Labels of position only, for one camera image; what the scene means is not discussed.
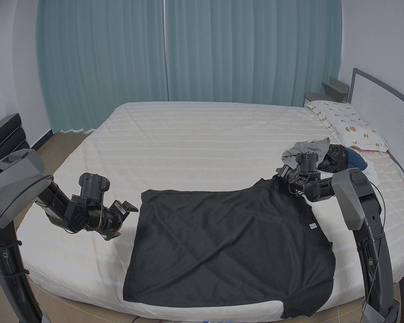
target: white headboard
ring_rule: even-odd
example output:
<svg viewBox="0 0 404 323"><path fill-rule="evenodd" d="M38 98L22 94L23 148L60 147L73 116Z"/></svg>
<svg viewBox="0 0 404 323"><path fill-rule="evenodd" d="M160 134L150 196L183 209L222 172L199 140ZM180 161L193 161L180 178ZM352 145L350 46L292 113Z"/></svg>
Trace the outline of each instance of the white headboard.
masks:
<svg viewBox="0 0 404 323"><path fill-rule="evenodd" d="M383 136L390 156L403 168L404 95L354 68L348 102Z"/></svg>

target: black t-shirt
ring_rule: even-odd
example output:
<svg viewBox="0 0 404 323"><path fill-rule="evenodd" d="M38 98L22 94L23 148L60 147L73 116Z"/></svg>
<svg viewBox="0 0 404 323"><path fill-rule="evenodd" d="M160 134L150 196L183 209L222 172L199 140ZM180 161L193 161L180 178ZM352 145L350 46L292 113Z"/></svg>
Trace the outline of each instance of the black t-shirt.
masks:
<svg viewBox="0 0 404 323"><path fill-rule="evenodd" d="M167 307L284 303L310 316L335 257L311 207L274 176L231 192L142 193L125 301Z"/></svg>

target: white bedspread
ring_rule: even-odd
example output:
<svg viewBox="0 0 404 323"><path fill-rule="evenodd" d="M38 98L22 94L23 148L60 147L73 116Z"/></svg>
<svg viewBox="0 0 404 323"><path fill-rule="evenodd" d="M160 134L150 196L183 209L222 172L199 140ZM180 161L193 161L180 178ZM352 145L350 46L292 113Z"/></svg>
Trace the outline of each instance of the white bedspread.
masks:
<svg viewBox="0 0 404 323"><path fill-rule="evenodd" d="M67 196L80 194L79 176L98 173L111 181L104 204L128 200L140 207L147 189L232 191L271 178L281 154L297 141L330 137L310 109L270 105L198 102L127 103L117 108L66 159L55 182ZM387 153L366 152L379 175L387 218L385 231L394 281L404 276L404 174ZM334 243L334 289L326 309L364 295L362 272L352 232L335 198L313 203L324 233ZM106 242L97 233L69 235L53 226L33 205L18 238L30 277L60 296L120 312L175 321L279 320L280 301L216 308L163 308L122 300L138 214L122 235Z"/></svg>

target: white wall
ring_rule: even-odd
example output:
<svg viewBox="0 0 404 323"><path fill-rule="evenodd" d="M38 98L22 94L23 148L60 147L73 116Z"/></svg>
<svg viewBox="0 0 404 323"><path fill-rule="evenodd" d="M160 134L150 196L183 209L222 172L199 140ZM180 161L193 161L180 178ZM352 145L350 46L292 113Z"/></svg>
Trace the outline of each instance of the white wall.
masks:
<svg viewBox="0 0 404 323"><path fill-rule="evenodd" d="M342 0L339 80L354 67L404 93L404 0Z"/></svg>
<svg viewBox="0 0 404 323"><path fill-rule="evenodd" d="M36 57L38 0L0 1L0 119L18 112L30 146L51 126Z"/></svg>

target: pillow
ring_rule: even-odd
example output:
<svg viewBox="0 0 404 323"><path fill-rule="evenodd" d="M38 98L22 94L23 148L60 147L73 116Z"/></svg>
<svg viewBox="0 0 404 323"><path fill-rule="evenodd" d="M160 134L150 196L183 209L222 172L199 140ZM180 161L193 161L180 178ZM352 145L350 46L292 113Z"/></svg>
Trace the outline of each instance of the pillow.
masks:
<svg viewBox="0 0 404 323"><path fill-rule="evenodd" d="M388 146L382 136L368 125L349 103L311 101L306 103L345 147L386 152Z"/></svg>

